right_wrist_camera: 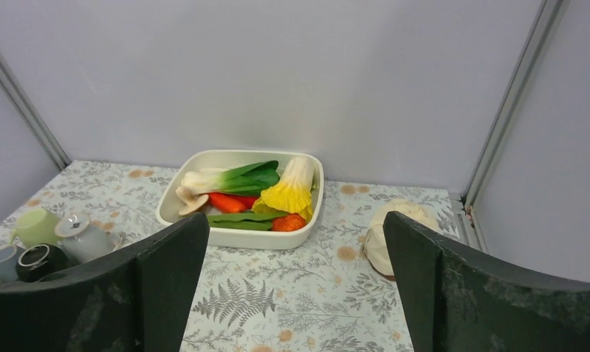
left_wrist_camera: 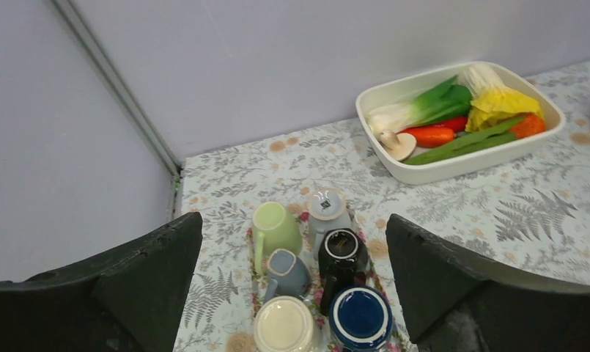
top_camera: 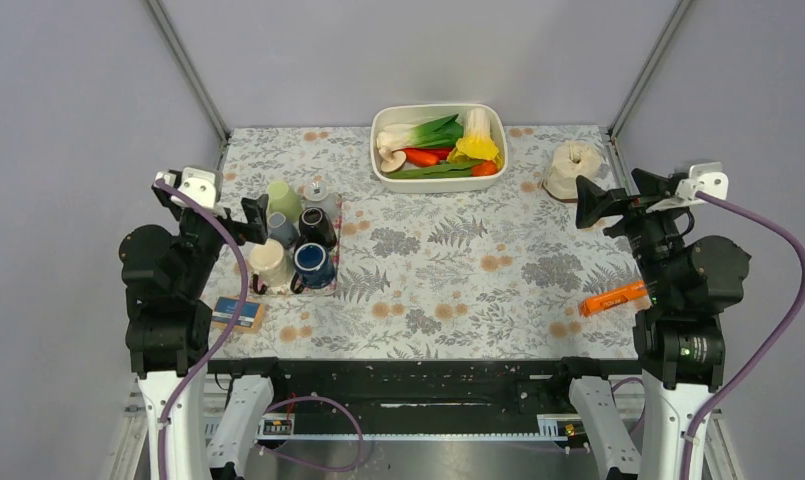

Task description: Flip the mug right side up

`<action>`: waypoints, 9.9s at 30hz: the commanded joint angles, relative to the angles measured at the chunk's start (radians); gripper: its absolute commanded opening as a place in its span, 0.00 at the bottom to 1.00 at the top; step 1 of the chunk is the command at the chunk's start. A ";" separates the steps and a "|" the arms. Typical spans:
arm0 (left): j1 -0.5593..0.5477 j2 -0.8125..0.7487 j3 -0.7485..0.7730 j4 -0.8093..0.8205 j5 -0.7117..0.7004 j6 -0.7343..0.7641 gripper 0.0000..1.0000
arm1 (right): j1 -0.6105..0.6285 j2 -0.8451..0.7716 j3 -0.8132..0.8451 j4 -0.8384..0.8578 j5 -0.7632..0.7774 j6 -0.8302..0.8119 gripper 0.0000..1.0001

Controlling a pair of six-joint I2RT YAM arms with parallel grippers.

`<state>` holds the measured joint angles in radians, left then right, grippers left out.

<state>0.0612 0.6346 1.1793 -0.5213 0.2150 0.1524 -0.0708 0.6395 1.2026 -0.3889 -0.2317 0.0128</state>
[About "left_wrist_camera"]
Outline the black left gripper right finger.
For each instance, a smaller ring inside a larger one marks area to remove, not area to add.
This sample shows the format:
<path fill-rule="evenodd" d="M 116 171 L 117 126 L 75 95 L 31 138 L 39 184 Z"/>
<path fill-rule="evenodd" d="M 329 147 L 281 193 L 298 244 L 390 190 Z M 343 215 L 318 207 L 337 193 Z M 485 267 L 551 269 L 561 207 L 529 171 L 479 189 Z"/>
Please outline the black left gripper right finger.
<path fill-rule="evenodd" d="M 420 351 L 590 351 L 590 285 L 500 263 L 397 214 L 386 241 Z"/>

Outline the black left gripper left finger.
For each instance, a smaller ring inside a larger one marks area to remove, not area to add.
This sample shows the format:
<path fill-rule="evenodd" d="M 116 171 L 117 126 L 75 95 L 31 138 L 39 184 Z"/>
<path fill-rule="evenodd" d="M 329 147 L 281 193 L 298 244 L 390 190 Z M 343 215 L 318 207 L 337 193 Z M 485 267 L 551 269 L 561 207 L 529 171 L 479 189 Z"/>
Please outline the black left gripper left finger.
<path fill-rule="evenodd" d="M 22 282 L 0 282 L 0 351 L 171 351 L 202 245 L 185 215 Z"/>

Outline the dark blue mug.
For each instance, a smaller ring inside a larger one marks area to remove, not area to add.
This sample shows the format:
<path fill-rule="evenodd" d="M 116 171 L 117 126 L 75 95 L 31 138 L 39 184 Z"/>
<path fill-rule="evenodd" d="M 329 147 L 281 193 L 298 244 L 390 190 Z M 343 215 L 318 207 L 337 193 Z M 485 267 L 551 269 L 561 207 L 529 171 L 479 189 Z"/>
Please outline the dark blue mug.
<path fill-rule="evenodd" d="M 337 351 L 386 351 L 394 318 L 380 291 L 355 285 L 336 294 L 328 322 Z"/>

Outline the cream white mug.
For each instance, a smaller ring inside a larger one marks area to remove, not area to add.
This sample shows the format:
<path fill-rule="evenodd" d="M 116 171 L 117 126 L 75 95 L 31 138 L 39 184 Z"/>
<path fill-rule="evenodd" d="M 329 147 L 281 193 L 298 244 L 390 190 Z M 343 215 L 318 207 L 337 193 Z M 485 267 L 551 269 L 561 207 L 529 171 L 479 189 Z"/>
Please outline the cream white mug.
<path fill-rule="evenodd" d="M 253 335 L 259 351 L 319 351 L 322 346 L 322 332 L 311 311 L 291 296 L 278 296 L 262 305 Z"/>

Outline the light grey-blue mug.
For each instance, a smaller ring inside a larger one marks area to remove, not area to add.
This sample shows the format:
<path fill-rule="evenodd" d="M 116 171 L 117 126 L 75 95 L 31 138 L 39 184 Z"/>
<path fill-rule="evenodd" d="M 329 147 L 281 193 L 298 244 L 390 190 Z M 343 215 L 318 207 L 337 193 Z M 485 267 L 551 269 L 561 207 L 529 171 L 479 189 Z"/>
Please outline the light grey-blue mug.
<path fill-rule="evenodd" d="M 343 193 L 335 188 L 321 188 L 313 192 L 306 200 L 306 207 L 309 214 L 308 234 L 312 246 L 311 253 L 318 261 L 325 234 L 336 229 L 352 229 L 353 221 Z"/>

